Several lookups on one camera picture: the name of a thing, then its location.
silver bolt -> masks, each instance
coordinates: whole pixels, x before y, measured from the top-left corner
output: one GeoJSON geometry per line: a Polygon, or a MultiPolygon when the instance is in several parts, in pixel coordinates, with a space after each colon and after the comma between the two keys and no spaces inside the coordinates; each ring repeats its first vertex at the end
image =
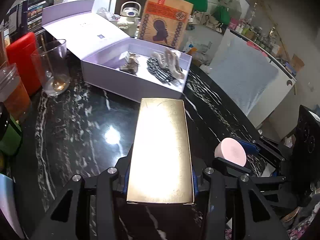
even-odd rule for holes
{"type": "Polygon", "coordinates": [[[117,172],[117,168],[115,168],[115,167],[111,167],[108,169],[108,173],[110,173],[110,174],[114,174],[116,172],[117,172]]]}
{"type": "Polygon", "coordinates": [[[243,181],[243,182],[248,182],[248,180],[249,180],[249,174],[242,174],[241,176],[240,176],[240,179],[243,181]]]}
{"type": "Polygon", "coordinates": [[[72,177],[73,181],[79,181],[81,179],[81,176],[79,174],[76,174],[72,177]]]}
{"type": "Polygon", "coordinates": [[[204,172],[207,174],[212,174],[212,173],[214,173],[214,169],[211,167],[208,167],[208,168],[205,168],[204,172]]]}

black marble countertop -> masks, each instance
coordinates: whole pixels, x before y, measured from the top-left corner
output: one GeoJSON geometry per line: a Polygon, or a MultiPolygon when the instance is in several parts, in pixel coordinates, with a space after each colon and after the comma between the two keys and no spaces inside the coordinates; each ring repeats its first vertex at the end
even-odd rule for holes
{"type": "MultiPolygon", "coordinates": [[[[68,66],[72,81],[63,94],[50,98],[40,90],[32,97],[33,110],[22,124],[23,143],[8,169],[15,181],[18,217],[28,237],[73,174],[100,174],[126,156],[134,140],[139,104],[86,84],[80,61],[72,54],[68,66]]],[[[232,135],[249,141],[258,139],[259,133],[237,105],[196,66],[190,68],[182,99],[191,155],[203,158],[207,165],[223,138],[232,135]]],[[[260,176],[265,162],[250,155],[247,160],[246,166],[260,176]]],[[[147,219],[153,228],[146,239],[175,239],[177,234],[180,239],[197,239],[199,230],[194,228],[200,228],[201,206],[205,205],[196,200],[182,213],[179,208],[171,209],[168,212],[174,215],[167,213],[166,224],[155,207],[143,207],[144,213],[137,216],[135,208],[140,205],[128,205],[120,209],[120,221],[128,239],[143,239],[140,235],[145,230],[137,230],[141,229],[141,219],[147,219]],[[194,224],[188,230],[184,228],[185,220],[194,224]]],[[[94,205],[91,215],[94,237],[94,205]]]]}

black figure illustration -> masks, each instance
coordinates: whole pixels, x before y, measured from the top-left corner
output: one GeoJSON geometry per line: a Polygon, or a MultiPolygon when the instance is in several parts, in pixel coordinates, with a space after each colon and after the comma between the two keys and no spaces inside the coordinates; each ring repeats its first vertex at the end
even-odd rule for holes
{"type": "Polygon", "coordinates": [[[153,23],[153,27],[157,31],[157,34],[153,36],[153,41],[165,41],[165,43],[167,43],[168,32],[167,32],[167,29],[165,28],[164,22],[161,20],[156,20],[153,23]]]}

pink round object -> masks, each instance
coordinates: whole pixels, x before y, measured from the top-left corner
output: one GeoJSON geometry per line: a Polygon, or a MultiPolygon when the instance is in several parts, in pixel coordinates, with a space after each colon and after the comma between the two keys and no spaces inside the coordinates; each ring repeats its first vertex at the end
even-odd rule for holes
{"type": "Polygon", "coordinates": [[[240,143],[232,138],[224,138],[214,151],[214,157],[221,157],[239,166],[244,166],[247,156],[240,143]]]}

plastic jar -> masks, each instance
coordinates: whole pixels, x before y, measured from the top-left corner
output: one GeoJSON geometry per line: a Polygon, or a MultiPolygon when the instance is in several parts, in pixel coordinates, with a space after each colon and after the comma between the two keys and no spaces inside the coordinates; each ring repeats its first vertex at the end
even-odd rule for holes
{"type": "Polygon", "coordinates": [[[21,81],[16,64],[0,68],[0,102],[15,120],[22,122],[31,108],[29,95],[21,81]]]}

